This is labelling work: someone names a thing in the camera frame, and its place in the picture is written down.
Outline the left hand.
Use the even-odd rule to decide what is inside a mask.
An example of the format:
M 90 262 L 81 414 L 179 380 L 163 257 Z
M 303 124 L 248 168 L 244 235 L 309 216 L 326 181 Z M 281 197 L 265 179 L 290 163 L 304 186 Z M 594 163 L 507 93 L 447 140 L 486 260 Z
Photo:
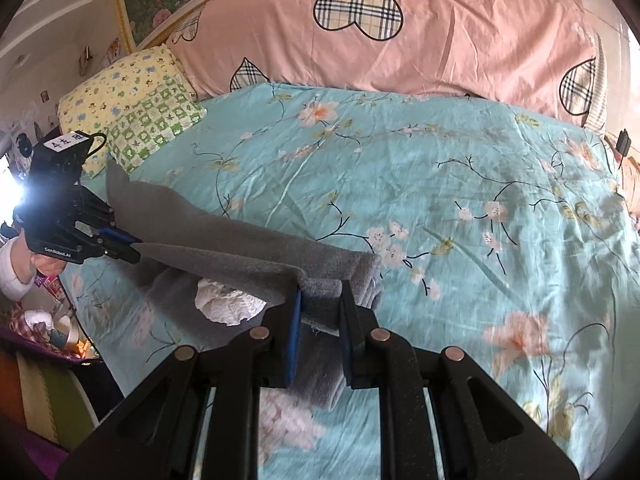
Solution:
M 1 295 L 10 301 L 21 300 L 37 273 L 57 276 L 65 267 L 63 260 L 31 252 L 23 235 L 11 238 L 1 247 Z

